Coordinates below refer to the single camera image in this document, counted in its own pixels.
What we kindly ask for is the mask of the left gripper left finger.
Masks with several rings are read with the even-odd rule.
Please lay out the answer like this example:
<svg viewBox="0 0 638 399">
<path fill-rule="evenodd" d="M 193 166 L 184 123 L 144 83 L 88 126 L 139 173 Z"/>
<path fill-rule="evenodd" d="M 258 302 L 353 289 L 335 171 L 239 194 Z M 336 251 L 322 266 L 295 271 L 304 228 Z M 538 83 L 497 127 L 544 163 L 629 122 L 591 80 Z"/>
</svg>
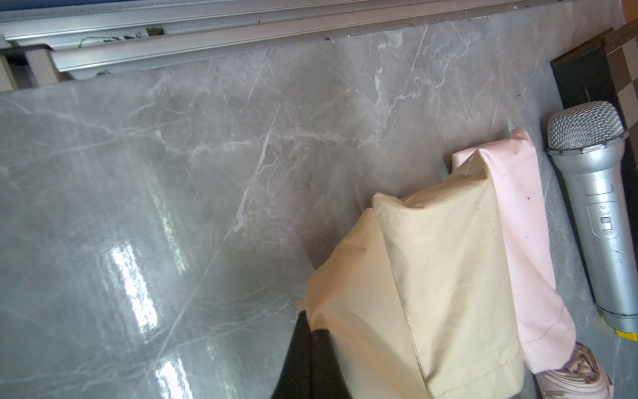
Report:
<svg viewBox="0 0 638 399">
<path fill-rule="evenodd" d="M 272 399 L 312 398 L 311 337 L 307 315 L 301 312 Z"/>
</svg>

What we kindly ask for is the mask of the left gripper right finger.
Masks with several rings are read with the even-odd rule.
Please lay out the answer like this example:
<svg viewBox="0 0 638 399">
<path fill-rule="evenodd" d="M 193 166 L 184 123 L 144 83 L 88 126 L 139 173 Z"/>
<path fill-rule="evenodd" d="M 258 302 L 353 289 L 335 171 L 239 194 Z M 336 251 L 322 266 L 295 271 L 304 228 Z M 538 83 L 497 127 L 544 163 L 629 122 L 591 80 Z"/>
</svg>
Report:
<svg viewBox="0 0 638 399">
<path fill-rule="evenodd" d="M 315 399 L 350 399 L 347 384 L 337 362 L 328 330 L 311 333 L 312 397 Z"/>
</svg>

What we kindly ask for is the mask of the cream umbrella sleeve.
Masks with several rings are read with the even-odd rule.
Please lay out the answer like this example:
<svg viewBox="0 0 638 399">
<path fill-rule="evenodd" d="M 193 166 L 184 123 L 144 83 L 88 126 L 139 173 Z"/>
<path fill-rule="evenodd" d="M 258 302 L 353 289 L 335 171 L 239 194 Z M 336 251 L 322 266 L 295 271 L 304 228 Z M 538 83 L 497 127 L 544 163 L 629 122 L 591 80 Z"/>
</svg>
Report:
<svg viewBox="0 0 638 399">
<path fill-rule="evenodd" d="M 433 398 L 510 398 L 524 382 L 498 198 L 474 153 L 438 186 L 372 207 L 425 387 Z"/>
</svg>

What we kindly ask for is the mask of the pink umbrella sleeve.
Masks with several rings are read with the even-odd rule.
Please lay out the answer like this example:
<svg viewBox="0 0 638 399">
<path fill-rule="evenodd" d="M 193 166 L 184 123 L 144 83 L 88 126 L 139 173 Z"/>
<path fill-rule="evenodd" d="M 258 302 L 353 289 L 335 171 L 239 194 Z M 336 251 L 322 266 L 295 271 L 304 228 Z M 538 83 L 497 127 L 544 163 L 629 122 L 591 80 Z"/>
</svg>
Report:
<svg viewBox="0 0 638 399">
<path fill-rule="evenodd" d="M 479 153 L 498 198 L 523 359 L 534 374 L 558 370 L 576 345 L 575 323 L 558 292 L 536 147 L 525 129 L 452 156 L 457 170 Z"/>
</svg>

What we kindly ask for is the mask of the pink umbrella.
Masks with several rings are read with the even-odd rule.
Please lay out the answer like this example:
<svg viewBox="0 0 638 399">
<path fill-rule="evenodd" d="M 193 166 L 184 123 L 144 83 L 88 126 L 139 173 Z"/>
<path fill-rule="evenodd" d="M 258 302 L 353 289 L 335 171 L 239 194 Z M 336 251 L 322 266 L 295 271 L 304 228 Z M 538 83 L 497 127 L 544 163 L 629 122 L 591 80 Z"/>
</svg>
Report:
<svg viewBox="0 0 638 399">
<path fill-rule="evenodd" d="M 535 376 L 541 398 L 613 399 L 614 382 L 601 361 L 577 342 L 570 360 L 558 370 Z"/>
</svg>

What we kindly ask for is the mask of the yellow block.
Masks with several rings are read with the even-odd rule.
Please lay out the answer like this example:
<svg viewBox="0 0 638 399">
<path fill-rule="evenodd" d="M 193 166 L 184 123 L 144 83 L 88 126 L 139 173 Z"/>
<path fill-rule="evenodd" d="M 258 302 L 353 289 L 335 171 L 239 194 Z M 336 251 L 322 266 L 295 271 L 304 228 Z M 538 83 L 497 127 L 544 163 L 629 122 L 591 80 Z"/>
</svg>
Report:
<svg viewBox="0 0 638 399">
<path fill-rule="evenodd" d="M 632 342 L 638 341 L 637 332 L 622 332 L 622 331 L 616 330 L 616 335 Z"/>
</svg>

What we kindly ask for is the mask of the silver metal cylinder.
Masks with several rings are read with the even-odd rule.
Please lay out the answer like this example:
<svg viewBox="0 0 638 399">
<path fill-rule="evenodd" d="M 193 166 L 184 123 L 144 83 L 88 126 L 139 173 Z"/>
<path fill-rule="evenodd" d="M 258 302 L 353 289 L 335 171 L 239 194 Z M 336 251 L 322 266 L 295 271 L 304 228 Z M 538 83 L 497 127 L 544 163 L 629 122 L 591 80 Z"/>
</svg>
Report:
<svg viewBox="0 0 638 399">
<path fill-rule="evenodd" d="M 628 133 L 613 104 L 593 101 L 548 122 L 547 152 L 563 177 L 594 302 L 620 333 L 637 331 L 637 266 L 621 162 Z"/>
</svg>

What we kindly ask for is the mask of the aluminium front rail frame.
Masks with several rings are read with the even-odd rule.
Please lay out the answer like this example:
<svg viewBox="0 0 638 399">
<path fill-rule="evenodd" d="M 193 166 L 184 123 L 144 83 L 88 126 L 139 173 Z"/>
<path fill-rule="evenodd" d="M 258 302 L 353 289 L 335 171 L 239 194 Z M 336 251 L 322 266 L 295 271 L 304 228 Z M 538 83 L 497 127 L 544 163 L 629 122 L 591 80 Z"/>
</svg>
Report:
<svg viewBox="0 0 638 399">
<path fill-rule="evenodd" d="M 1 88 L 16 91 L 530 7 L 529 1 L 5 2 Z"/>
</svg>

